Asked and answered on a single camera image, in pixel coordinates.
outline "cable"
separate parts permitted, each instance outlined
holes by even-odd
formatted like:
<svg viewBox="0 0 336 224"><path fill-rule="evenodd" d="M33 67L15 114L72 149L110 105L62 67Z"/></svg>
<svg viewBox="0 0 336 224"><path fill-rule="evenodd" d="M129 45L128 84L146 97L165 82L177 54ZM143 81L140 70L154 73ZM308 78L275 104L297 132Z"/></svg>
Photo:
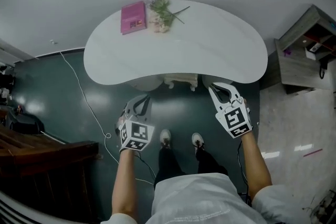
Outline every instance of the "cable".
<svg viewBox="0 0 336 224"><path fill-rule="evenodd" d="M107 146L106 146L106 139L110 139L110 138L112 137L112 135L111 135L110 133L105 133L105 132L104 132L102 126L100 125L100 123L99 123L99 121L98 121L98 119L97 119L97 117L96 117L96 115L95 115L95 113L93 112L91 106L89 105L88 100L86 99L86 96L85 96L84 91L83 91L83 88L82 88L82 86L81 86L81 84L80 84L80 81L79 81L79 78L78 78L78 76L77 76L77 73L75 72L75 70L73 69L73 67L71 66L71 64L65 59L64 55L62 54L62 52L59 52L59 53L62 55L64 61L65 61L65 62L69 65L69 67L73 70L73 73L75 74L75 76L76 76L76 78L77 78L78 85L79 85L79 88L80 88L80 90L81 90L81 92L82 92L82 94L83 94L83 96L84 96L85 103L88 105L88 107L89 107L89 109L90 109L90 111L91 111L93 117L96 119L96 122L98 123L98 125L99 125L99 127L100 127L100 130L101 130L102 134L104 135L104 146L105 146L105 149L106 149L107 152L110 154L110 156L111 156L111 157L112 157L112 158L119 164L118 160L117 160L115 157L113 157L113 155L111 154L111 152L108 150L108 148L107 148ZM144 181L144 182L147 182L147 183L153 185L153 183L151 183L151 182L149 182L149 181L147 181L147 180L138 179L138 178L136 178L136 180L138 180L138 181Z"/></svg>
<svg viewBox="0 0 336 224"><path fill-rule="evenodd" d="M242 173L242 178L243 178L243 181L245 183L245 185L247 186L247 189L246 189L246 195L245 195L245 203L246 204L249 204L249 196L248 196L248 183L247 183L247 178L246 178L246 175L243 171L243 167L242 167L242 164L240 163L240 158L239 158L239 150L240 150L240 147L241 147L241 144L242 144L242 141L240 142L239 146L238 146L238 149L237 149L237 159L238 159L238 163L239 163L239 167L240 167L240 172Z"/></svg>
<svg viewBox="0 0 336 224"><path fill-rule="evenodd" d="M153 171L152 167L141 158L141 153L140 152L137 152L137 153L138 154L136 155L136 157L138 157L140 159L140 161L142 161L145 165L148 166L149 172L152 176L152 179L155 181L156 175L155 175L155 172Z"/></svg>
<svg viewBox="0 0 336 224"><path fill-rule="evenodd" d="M324 73L326 71L322 68L322 66L320 66L320 78L323 79L324 78Z"/></svg>
<svg viewBox="0 0 336 224"><path fill-rule="evenodd" d="M243 181L248 186L247 178L246 178L246 175L243 171L243 167L242 167L242 164L240 163L240 158L239 158L239 150L240 150L240 147L241 147L241 143L242 143L242 141L240 142L240 144L238 146L238 149L237 149L237 159L238 159L238 163L239 163L239 167L240 167L240 172L242 173Z"/></svg>

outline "white sneaker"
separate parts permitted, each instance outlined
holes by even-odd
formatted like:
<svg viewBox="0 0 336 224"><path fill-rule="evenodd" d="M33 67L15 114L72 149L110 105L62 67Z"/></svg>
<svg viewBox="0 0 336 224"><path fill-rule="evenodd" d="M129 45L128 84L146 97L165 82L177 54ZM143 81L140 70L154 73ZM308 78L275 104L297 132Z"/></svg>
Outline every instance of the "white sneaker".
<svg viewBox="0 0 336 224"><path fill-rule="evenodd" d="M160 134L161 146L165 148L170 148L171 139L172 135L170 134L170 131L167 129L163 129Z"/></svg>
<svg viewBox="0 0 336 224"><path fill-rule="evenodd" d="M194 133L193 136L191 137L191 140L195 147L195 153L198 150L204 150L204 140L199 133Z"/></svg>

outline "white table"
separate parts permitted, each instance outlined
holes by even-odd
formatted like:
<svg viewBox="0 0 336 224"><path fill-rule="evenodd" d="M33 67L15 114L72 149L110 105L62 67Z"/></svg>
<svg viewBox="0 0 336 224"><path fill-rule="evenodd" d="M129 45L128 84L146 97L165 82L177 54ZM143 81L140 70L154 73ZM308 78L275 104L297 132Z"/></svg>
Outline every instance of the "white table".
<svg viewBox="0 0 336 224"><path fill-rule="evenodd" d="M267 50L259 33L222 9L173 0L171 12L190 6L174 20L170 31L153 29L120 33L118 11L92 32L84 51L89 77L100 84L119 84L164 73L198 73L251 83L267 66Z"/></svg>

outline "green leaves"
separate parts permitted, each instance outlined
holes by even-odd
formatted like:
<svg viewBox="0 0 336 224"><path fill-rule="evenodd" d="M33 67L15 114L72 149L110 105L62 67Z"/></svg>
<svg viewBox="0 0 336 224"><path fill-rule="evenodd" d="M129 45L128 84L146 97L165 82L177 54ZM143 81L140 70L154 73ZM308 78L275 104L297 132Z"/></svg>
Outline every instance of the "green leaves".
<svg viewBox="0 0 336 224"><path fill-rule="evenodd" d="M171 13L168 10L169 6L169 0L152 0L152 3L150 4L150 9L154 12L156 12L160 18L162 19L165 26L171 27L173 20L177 18L177 14L181 13L182 11L186 10L187 8L184 8L176 13Z"/></svg>

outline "dark green floor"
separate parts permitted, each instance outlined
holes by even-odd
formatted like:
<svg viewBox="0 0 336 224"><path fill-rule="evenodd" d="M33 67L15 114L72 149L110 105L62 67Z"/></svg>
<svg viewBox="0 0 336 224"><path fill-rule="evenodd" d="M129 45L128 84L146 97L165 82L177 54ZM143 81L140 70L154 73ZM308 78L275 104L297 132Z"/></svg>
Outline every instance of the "dark green floor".
<svg viewBox="0 0 336 224"><path fill-rule="evenodd" d="M114 123L124 105L133 97L144 94L126 84L105 86L93 82L85 72L83 53L66 54L81 81L88 102L94 110L104 131L112 138L107 140L110 152L119 158L119 139L114 134ZM94 120L78 86L77 79L60 55L18 63L15 68L17 82L13 91L14 101L24 106L44 123L46 132L67 142L92 140L100 143L103 159L92 167L92 182L97 212L101 219L111 215L111 194L117 163L103 146L104 136ZM234 84L248 100L254 126L259 121L259 84ZM158 171L159 135L162 129L170 129L176 158L186 173L197 171L197 161L191 143L191 135L199 132L205 148L221 164L237 187L244 192L237 162L237 147L240 139L232 139L217 122L215 107L208 90L202 83L192 92L187 83L176 83L173 89L161 85L149 93L153 99L152 124L155 125L151 144L142 152L142 157L155 172ZM136 160L137 178L152 181L148 168ZM139 223L150 217L154 196L153 186L137 182L139 193Z"/></svg>

